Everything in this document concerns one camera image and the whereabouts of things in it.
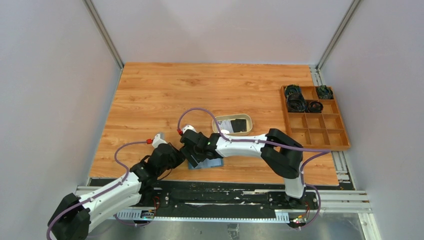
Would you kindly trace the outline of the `blue card holder wallet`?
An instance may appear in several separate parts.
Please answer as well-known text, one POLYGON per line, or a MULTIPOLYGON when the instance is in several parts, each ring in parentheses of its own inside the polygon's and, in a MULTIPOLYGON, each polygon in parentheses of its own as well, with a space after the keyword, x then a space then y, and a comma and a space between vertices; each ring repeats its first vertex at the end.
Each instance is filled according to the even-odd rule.
POLYGON ((189 170, 209 169, 209 168, 216 168, 216 167, 223 167, 223 166, 224 166, 224 160, 222 158, 205 159, 204 161, 200 162, 197 166, 192 166, 190 163, 188 163, 189 170))

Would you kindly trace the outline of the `beige oval tray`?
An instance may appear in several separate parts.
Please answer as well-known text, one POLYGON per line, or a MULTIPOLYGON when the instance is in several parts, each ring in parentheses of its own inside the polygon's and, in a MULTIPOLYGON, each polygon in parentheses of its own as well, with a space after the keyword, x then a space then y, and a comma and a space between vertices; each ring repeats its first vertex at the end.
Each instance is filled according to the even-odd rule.
POLYGON ((247 114, 230 114, 216 116, 219 129, 231 136, 247 136, 253 129, 253 121, 247 114))

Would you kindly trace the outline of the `black card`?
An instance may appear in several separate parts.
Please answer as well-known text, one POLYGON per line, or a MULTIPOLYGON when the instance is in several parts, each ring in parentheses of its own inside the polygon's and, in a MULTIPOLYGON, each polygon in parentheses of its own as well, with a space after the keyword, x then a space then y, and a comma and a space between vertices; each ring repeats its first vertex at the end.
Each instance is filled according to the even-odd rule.
POLYGON ((247 131, 247 120, 245 118, 236 118, 231 120, 234 133, 247 131))

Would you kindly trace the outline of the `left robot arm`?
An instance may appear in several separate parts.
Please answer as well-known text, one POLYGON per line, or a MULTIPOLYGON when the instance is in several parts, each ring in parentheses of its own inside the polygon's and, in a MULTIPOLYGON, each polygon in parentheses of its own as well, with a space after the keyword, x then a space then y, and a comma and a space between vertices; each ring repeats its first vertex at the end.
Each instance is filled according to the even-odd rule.
POLYGON ((89 193, 66 195, 47 223, 46 238, 85 240, 100 223, 121 210, 153 201, 153 185, 167 170, 175 169, 185 160, 171 143, 160 143, 125 173, 109 184, 89 193))

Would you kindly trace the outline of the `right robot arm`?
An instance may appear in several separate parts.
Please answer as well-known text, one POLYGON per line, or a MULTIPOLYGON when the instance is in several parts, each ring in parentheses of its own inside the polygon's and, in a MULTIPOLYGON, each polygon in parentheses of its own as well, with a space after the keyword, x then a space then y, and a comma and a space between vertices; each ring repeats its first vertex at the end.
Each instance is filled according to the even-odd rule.
POLYGON ((202 132, 185 128, 180 135, 180 151, 192 166, 212 159, 259 158, 283 178, 285 201, 290 208, 298 209, 305 203, 306 185, 301 176, 303 146, 282 131, 271 128, 268 133, 255 136, 212 133, 207 137, 202 132))

